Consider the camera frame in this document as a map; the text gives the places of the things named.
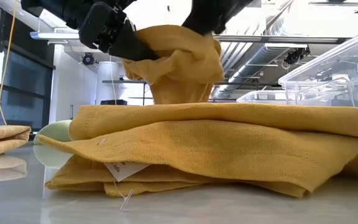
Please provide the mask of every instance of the clear plastic container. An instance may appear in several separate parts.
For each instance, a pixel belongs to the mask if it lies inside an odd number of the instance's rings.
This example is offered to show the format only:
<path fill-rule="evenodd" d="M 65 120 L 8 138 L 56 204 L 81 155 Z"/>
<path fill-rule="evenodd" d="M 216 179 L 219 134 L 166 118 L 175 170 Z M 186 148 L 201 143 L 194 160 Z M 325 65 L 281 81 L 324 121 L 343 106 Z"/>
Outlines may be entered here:
<path fill-rule="evenodd" d="M 278 83 L 288 101 L 298 105 L 358 107 L 358 36 L 281 77 Z M 288 92 L 296 92 L 295 99 Z"/>
<path fill-rule="evenodd" d="M 261 90 L 252 91 L 237 99 L 238 103 L 273 103 L 288 104 L 295 103 L 287 100 L 285 90 Z"/>

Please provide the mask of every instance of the white tag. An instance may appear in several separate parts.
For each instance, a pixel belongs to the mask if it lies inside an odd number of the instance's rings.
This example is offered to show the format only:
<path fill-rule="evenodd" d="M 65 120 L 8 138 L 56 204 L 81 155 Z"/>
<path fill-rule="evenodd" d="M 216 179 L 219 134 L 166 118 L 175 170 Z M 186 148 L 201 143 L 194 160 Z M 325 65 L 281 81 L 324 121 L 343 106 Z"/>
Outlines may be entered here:
<path fill-rule="evenodd" d="M 111 162 L 105 163 L 104 165 L 106 165 L 107 169 L 109 169 L 114 178 L 120 182 L 145 169 L 150 164 L 143 164 L 139 162 Z"/>

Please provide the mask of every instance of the yellow cloth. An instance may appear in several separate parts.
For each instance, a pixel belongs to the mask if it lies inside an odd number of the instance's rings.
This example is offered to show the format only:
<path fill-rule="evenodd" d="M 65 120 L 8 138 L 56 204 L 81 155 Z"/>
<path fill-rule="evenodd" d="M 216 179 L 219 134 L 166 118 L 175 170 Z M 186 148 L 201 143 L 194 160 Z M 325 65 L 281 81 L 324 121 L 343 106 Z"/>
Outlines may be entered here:
<path fill-rule="evenodd" d="M 84 106 L 72 142 L 39 136 L 75 155 L 46 186 L 118 196 L 103 162 L 152 166 L 118 183 L 127 194 L 246 182 L 295 197 L 342 172 L 358 177 L 358 108 L 258 104 Z"/>
<path fill-rule="evenodd" d="M 0 126 L 0 154 L 27 143 L 30 132 L 30 127 Z"/>
<path fill-rule="evenodd" d="M 146 80 L 155 104 L 208 101 L 213 83 L 223 79 L 221 47 L 212 35 L 170 25 L 149 27 L 136 34 L 161 58 L 125 60 L 126 75 Z"/>

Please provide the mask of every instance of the mustard fabric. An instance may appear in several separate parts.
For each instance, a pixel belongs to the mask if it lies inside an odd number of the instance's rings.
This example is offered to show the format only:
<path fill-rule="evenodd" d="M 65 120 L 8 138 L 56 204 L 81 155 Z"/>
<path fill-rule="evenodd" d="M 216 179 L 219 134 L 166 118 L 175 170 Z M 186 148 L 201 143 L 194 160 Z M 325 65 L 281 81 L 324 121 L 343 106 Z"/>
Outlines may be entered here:
<path fill-rule="evenodd" d="M 117 184 L 124 194 L 243 182 L 302 197 L 336 174 L 358 177 L 358 108 L 259 104 L 84 106 L 72 142 L 39 136 L 74 153 L 46 183 L 57 190 L 118 196 L 104 162 L 150 167 Z"/>
<path fill-rule="evenodd" d="M 0 126 L 0 154 L 25 145 L 30 132 L 31 128 L 26 126 Z"/>
<path fill-rule="evenodd" d="M 125 60 L 126 76 L 146 80 L 155 104 L 208 101 L 213 83 L 223 79 L 221 47 L 212 35 L 171 25 L 149 27 L 136 34 L 161 58 Z"/>

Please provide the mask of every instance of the window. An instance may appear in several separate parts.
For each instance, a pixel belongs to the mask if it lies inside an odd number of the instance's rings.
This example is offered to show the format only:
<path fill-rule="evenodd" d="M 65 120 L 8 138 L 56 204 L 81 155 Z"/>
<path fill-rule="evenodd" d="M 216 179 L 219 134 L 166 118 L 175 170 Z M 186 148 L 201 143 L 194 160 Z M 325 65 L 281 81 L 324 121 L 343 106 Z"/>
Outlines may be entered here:
<path fill-rule="evenodd" d="M 49 121 L 51 86 L 51 68 L 11 51 L 1 97 L 6 123 L 30 126 L 33 131 L 46 126 Z"/>

